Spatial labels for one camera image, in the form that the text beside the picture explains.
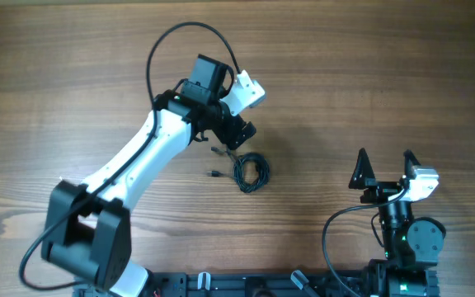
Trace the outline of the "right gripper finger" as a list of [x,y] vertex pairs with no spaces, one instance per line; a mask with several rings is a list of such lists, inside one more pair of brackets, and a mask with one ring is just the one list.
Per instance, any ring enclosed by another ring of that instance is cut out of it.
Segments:
[[361,148],[348,187],[364,190],[376,186],[376,178],[365,148]]
[[404,153],[403,156],[405,158],[404,162],[404,172],[407,177],[413,177],[414,174],[414,167],[415,166],[420,166],[420,162],[417,160],[415,157],[414,153],[410,150],[407,149]]

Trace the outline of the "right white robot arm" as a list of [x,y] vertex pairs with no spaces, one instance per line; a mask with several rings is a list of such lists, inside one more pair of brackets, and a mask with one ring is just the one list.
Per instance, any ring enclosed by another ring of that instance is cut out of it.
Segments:
[[399,181],[378,181],[369,156],[359,150],[349,188],[362,190],[360,202],[378,207],[385,251],[361,274],[364,296],[440,296],[434,268],[443,250],[446,229],[430,217],[416,218],[412,204],[424,200],[439,185],[439,174],[420,164],[413,152],[404,152],[405,174]]

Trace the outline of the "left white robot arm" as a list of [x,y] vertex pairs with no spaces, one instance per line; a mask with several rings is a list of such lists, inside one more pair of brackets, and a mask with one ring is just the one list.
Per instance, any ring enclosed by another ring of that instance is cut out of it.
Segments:
[[112,296],[143,296],[152,274],[131,261],[130,215],[158,173],[192,142],[212,131],[234,150],[256,130],[240,116],[266,92],[246,71],[200,55],[191,75],[156,96],[139,132],[79,185],[51,192],[41,256],[74,274],[78,287]]

